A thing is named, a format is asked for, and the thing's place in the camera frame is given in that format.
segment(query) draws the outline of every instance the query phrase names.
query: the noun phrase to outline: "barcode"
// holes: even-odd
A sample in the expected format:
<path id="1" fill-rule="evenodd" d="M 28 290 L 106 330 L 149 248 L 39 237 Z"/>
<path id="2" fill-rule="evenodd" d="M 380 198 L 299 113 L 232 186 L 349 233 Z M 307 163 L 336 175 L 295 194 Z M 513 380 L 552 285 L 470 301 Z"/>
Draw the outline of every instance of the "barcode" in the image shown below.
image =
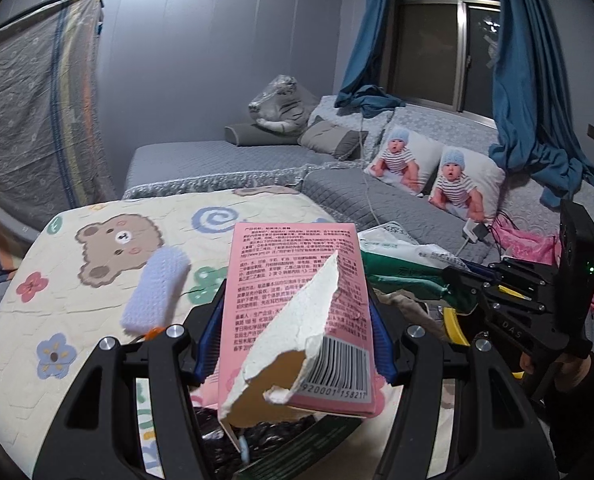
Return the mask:
<path id="1" fill-rule="evenodd" d="M 301 384 L 301 394 L 308 397 L 371 402 L 368 351 L 359 346 L 325 336 L 317 362 Z"/>

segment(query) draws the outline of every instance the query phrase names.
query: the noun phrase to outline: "window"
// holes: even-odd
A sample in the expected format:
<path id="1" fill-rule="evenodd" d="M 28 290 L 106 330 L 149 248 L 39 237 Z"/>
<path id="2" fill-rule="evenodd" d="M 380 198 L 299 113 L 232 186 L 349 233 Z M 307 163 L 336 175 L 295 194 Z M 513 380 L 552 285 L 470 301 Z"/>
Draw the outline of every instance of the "window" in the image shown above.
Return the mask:
<path id="1" fill-rule="evenodd" d="M 394 0 L 389 92 L 492 118 L 499 0 Z"/>

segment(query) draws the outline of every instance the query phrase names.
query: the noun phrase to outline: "striped cloth covering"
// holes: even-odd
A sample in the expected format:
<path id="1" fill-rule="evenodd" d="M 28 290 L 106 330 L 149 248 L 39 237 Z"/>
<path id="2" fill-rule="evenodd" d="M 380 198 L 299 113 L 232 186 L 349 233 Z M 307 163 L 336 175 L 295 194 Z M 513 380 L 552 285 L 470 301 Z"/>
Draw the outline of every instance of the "striped cloth covering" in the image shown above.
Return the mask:
<path id="1" fill-rule="evenodd" d="M 101 0 L 0 28 L 0 281 L 55 216 L 116 198 L 94 102 Z"/>

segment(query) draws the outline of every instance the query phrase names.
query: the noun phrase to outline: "orange object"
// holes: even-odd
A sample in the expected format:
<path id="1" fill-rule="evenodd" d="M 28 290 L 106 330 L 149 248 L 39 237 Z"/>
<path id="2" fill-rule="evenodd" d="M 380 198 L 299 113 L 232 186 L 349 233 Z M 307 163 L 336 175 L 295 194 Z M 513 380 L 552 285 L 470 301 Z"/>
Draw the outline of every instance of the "orange object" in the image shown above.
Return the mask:
<path id="1" fill-rule="evenodd" d="M 151 339 L 155 339 L 159 334 L 161 334 L 162 332 L 164 332 L 164 330 L 166 330 L 164 327 L 157 326 L 157 327 L 149 330 L 148 331 L 148 334 L 146 334 L 144 336 L 144 339 L 146 341 L 150 341 Z"/>

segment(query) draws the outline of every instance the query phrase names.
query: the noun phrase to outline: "blue spiral pattern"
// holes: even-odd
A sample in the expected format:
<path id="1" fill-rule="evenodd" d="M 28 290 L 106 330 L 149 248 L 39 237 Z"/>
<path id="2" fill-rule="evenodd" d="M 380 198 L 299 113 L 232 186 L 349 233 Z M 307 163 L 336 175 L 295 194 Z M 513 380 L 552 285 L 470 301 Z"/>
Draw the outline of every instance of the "blue spiral pattern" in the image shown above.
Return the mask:
<path id="1" fill-rule="evenodd" d="M 193 215 L 191 223 L 200 233 L 217 234 L 232 231 L 239 213 L 230 207 L 202 207 Z"/>

